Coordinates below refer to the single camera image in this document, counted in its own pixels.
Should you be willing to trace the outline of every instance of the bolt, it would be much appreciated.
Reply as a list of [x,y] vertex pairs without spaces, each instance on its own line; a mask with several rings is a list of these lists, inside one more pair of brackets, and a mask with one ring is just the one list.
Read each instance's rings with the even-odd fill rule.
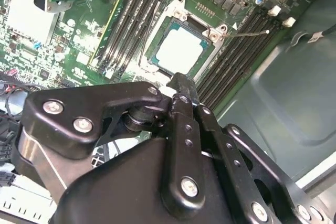
[[189,178],[182,179],[181,187],[184,193],[187,194],[189,197],[195,197],[198,194],[196,183]]
[[310,207],[310,211],[313,213],[313,215],[315,215],[316,218],[323,220],[322,214],[315,207]]
[[63,105],[56,101],[48,101],[43,104],[45,112],[53,115],[60,114],[63,111]]
[[180,100],[184,103],[188,103],[188,98],[183,95],[180,96]]
[[203,111],[204,111],[206,114],[208,114],[208,115],[211,114],[210,109],[208,109],[207,107],[203,107]]
[[88,133],[92,130],[93,125],[92,123],[86,119],[86,118],[78,118],[76,120],[74,120],[74,128],[82,133]]
[[209,36],[210,40],[217,40],[218,39],[218,34],[210,34]]
[[231,127],[232,131],[236,134],[236,135],[240,135],[240,131],[239,129],[237,129],[236,127],[232,126]]
[[258,217],[259,220],[266,222],[268,220],[268,216],[266,210],[261,206],[261,204],[257,202],[252,203],[252,210],[254,214]]
[[181,18],[182,17],[182,14],[179,11],[176,11],[174,14],[175,14],[176,18]]
[[155,95],[158,94],[158,93],[157,93],[158,91],[156,90],[156,88],[153,88],[153,87],[149,87],[149,88],[148,88],[148,91],[151,92],[152,94],[155,94]]
[[308,211],[306,210],[306,208],[302,205],[298,205],[298,210],[299,213],[301,214],[301,216],[305,219],[305,220],[310,220],[310,214],[308,213]]

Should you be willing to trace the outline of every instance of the white connector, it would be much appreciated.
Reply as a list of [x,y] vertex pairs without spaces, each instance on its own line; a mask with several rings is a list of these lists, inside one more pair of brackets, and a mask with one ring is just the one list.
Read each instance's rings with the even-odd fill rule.
[[271,17],[276,17],[280,13],[281,8],[279,6],[274,6],[271,10],[268,11],[268,15]]
[[286,27],[292,27],[295,22],[296,22],[296,19],[289,17],[284,22],[282,22],[282,25]]

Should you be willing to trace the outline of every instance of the motherboard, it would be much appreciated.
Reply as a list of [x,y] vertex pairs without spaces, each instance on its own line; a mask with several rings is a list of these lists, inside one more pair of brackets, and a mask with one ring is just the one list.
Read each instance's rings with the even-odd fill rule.
[[0,70],[46,88],[181,72],[223,107],[313,0],[0,0]]

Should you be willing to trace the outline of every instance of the ram slot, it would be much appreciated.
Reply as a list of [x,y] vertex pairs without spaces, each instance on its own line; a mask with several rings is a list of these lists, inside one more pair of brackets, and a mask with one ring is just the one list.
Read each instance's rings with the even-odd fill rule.
[[127,23],[126,29],[122,31],[122,36],[120,37],[121,43],[118,43],[117,48],[115,51],[117,52],[117,55],[114,55],[114,52],[112,52],[111,56],[113,57],[113,60],[110,61],[110,66],[111,65],[119,65],[120,60],[123,57],[124,53],[124,48],[129,44],[130,37],[136,36],[135,34],[135,29],[139,26],[139,22],[143,18],[143,14],[148,12],[148,3],[149,0],[139,0],[138,1],[139,5],[136,6],[136,11],[135,15],[130,17],[130,21]]
[[159,1],[161,2],[162,0],[153,0],[153,3],[150,5],[150,9],[146,16],[146,20],[144,20],[143,22],[144,25],[142,25],[138,31],[138,36],[134,36],[133,43],[131,44],[130,47],[127,47],[127,51],[124,53],[124,55],[126,56],[124,57],[125,61],[120,68],[121,72],[125,71],[126,67],[132,60],[133,56],[136,55],[136,50],[139,49],[141,41],[146,39],[146,35],[148,34],[148,29],[150,29],[150,26],[151,26],[152,17],[153,15],[155,15],[153,11],[155,10]]
[[273,30],[269,35],[269,37],[263,41],[265,43],[264,46],[260,46],[258,48],[257,52],[253,54],[252,57],[249,58],[249,60],[244,64],[244,67],[239,70],[238,73],[236,73],[234,76],[232,76],[229,80],[228,83],[226,83],[223,87],[223,91],[221,93],[218,93],[211,103],[211,108],[215,109],[223,100],[225,96],[227,96],[230,92],[230,90],[239,82],[239,80],[246,74],[246,72],[249,70],[249,68],[253,65],[255,60],[258,58],[259,54],[262,53],[263,50],[267,47],[267,45],[274,39],[274,36],[277,34],[279,31],[279,27],[277,29]]
[[124,1],[125,8],[122,10],[119,20],[114,24],[106,46],[99,52],[101,65],[108,65],[111,57],[113,57],[116,47],[120,42],[120,33],[126,29],[127,24],[130,22],[130,19],[134,16],[135,11],[137,10],[137,1],[138,0]]
[[220,81],[216,87],[217,90],[213,90],[211,99],[207,100],[210,108],[215,109],[215,106],[221,102],[223,97],[225,97],[243,75],[246,74],[248,68],[255,62],[262,50],[278,32],[278,29],[275,29],[275,27],[269,27],[268,29],[271,30],[268,36],[263,36],[264,38],[258,38],[252,41],[252,43],[255,43],[253,45],[259,45],[259,47],[253,47],[253,49],[246,50],[241,61],[237,62],[236,66],[231,69],[229,74]]
[[[250,17],[244,22],[243,26],[237,31],[238,34],[245,33],[251,31],[253,29],[253,26],[255,25],[255,22],[257,22],[261,18],[262,14],[260,13],[260,8],[255,8],[253,13],[250,15]],[[198,83],[198,95],[202,96],[203,93],[207,90],[209,87],[209,83],[212,83],[213,79],[216,77],[216,74],[218,74],[218,69],[223,67],[222,65],[230,58],[230,56],[234,53],[234,48],[237,48],[240,43],[245,39],[245,37],[237,37],[231,39],[231,41],[228,43],[228,45],[225,47],[225,50],[223,53],[221,53],[215,64],[210,68],[209,72],[201,79],[201,82]]]
[[271,42],[279,27],[279,22],[273,21],[264,10],[259,8],[254,10],[238,33],[253,33],[268,29],[270,34],[232,39],[199,83],[197,90],[200,101],[215,109]]

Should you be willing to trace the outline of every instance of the metal bracket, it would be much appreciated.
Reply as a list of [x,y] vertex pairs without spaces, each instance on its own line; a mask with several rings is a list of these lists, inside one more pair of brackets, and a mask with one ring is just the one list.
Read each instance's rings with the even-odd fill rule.
[[42,145],[64,157],[81,159],[92,153],[103,119],[113,118],[113,128],[129,108],[161,99],[159,90],[147,82],[45,90],[28,96],[21,124]]
[[200,131],[187,97],[173,97],[170,115],[161,197],[171,215],[189,219],[205,202]]

